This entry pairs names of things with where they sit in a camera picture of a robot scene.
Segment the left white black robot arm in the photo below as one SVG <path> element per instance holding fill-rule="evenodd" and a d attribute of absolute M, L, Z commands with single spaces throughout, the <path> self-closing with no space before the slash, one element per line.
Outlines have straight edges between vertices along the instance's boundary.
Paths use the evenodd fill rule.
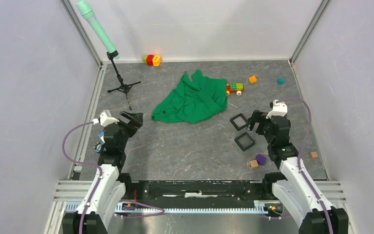
<path fill-rule="evenodd" d="M 95 166 L 97 172 L 77 209 L 63 217 L 65 234 L 106 234 L 119 200 L 133 194 L 133 185 L 118 178 L 125 164 L 128 139 L 143 125 L 143 113 L 122 111 L 120 115 L 121 118 L 114 118 L 109 110 L 104 110 L 89 122 L 104 128 L 98 162 L 82 162 Z"/>

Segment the green t-shirt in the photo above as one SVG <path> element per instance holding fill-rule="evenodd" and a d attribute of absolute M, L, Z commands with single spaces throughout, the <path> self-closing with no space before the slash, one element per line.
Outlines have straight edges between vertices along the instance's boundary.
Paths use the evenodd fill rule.
<path fill-rule="evenodd" d="M 151 119 L 163 123 L 198 123 L 227 108 L 227 80 L 209 78 L 201 70 L 181 76 L 177 86 L 152 111 Z"/>

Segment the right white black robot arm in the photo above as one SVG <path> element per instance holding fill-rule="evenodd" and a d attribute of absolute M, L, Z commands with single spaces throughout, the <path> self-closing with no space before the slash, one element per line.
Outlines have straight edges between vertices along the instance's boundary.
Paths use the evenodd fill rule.
<path fill-rule="evenodd" d="M 248 129 L 266 139 L 269 158 L 279 169 L 278 173 L 265 175 L 262 194 L 268 199 L 280 200 L 298 225 L 300 234 L 348 233 L 347 212 L 336 208 L 320 191 L 290 142 L 290 120 L 255 110 L 248 121 Z"/>

